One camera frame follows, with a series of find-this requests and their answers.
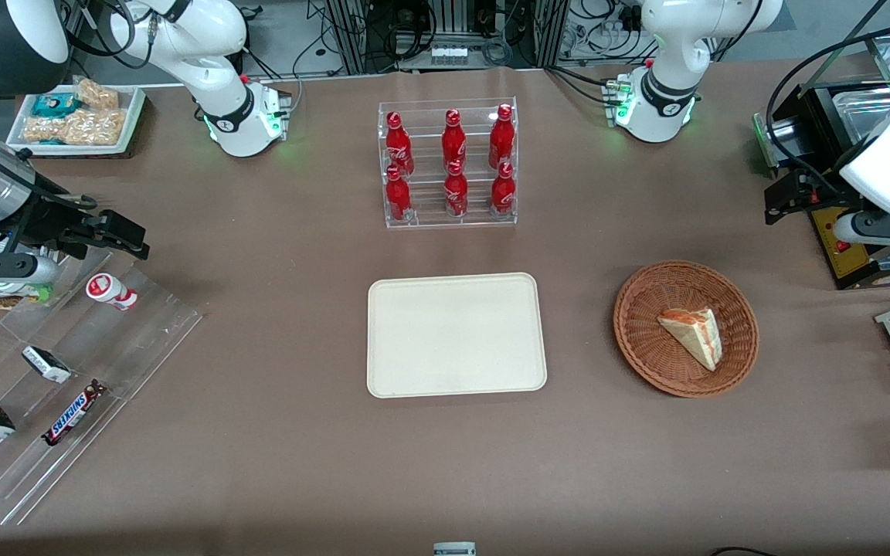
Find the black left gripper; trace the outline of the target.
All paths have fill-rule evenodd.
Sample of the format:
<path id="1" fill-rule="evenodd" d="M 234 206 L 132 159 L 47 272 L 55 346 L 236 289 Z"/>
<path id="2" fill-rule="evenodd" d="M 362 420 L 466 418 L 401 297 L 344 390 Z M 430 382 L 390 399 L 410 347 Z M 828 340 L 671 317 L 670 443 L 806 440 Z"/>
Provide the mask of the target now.
<path id="1" fill-rule="evenodd" d="M 837 172 L 791 171 L 789 185 L 771 185 L 764 190 L 764 205 L 764 222 L 774 225 L 794 212 L 828 208 L 843 208 L 844 214 L 856 212 L 865 205 L 865 198 Z"/>

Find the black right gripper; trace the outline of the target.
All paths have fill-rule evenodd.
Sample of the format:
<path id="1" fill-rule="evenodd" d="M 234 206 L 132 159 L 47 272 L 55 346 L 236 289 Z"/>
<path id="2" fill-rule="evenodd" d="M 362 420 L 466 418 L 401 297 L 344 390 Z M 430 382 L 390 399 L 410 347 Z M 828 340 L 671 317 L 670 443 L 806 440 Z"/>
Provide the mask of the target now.
<path id="1" fill-rule="evenodd" d="M 146 229 L 114 210 L 90 212 L 87 202 L 74 207 L 32 195 L 19 211 L 19 242 L 29 249 L 60 251 L 64 256 L 85 260 L 88 246 L 103 243 L 107 249 L 124 251 L 138 260 L 148 260 L 146 242 L 119 237 L 145 237 Z"/>

